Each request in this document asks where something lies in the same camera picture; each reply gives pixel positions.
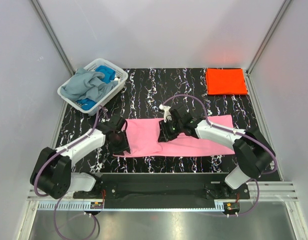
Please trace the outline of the pink t-shirt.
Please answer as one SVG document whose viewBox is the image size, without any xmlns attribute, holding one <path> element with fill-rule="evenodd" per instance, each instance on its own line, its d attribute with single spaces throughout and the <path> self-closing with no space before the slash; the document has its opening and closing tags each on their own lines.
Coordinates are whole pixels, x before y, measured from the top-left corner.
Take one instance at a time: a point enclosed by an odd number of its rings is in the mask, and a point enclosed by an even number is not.
<svg viewBox="0 0 308 240">
<path fill-rule="evenodd" d="M 116 157 L 204 157 L 214 155 L 233 155 L 233 144 L 240 136 L 233 134 L 230 115 L 212 117 L 216 122 L 209 126 L 199 118 L 196 128 L 198 138 L 178 135 L 174 140 L 158 142 L 160 118 L 128 119 L 127 138 L 130 152 L 116 153 Z"/>
</svg>

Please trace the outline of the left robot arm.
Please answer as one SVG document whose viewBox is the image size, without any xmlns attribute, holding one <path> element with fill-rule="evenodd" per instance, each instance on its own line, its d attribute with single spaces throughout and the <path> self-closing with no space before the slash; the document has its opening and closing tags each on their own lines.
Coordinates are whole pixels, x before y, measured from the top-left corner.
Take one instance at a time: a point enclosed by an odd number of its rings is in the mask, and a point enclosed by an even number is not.
<svg viewBox="0 0 308 240">
<path fill-rule="evenodd" d="M 99 177 L 91 173 L 76 173 L 72 167 L 90 152 L 108 145 L 114 154 L 130 152 L 127 138 L 127 120 L 113 115 L 108 121 L 98 123 L 76 140 L 52 149 L 44 148 L 37 159 L 30 183 L 38 191 L 38 196 L 50 196 L 59 199 L 69 192 L 85 192 L 96 198 L 101 194 L 102 186 L 97 183 Z"/>
</svg>

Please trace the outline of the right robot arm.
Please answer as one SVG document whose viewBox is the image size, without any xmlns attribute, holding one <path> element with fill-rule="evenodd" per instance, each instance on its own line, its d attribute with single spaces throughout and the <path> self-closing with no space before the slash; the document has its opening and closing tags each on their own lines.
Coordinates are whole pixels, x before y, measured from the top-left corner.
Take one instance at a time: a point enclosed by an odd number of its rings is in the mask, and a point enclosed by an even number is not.
<svg viewBox="0 0 308 240">
<path fill-rule="evenodd" d="M 209 140 L 234 151 L 238 165 L 225 177 L 221 194 L 232 198 L 239 187 L 251 179 L 265 174 L 276 155 L 258 128 L 249 130 L 227 127 L 195 117 L 183 105 L 159 105 L 164 119 L 159 121 L 159 142 L 171 142 L 184 134 L 191 139 Z"/>
</svg>

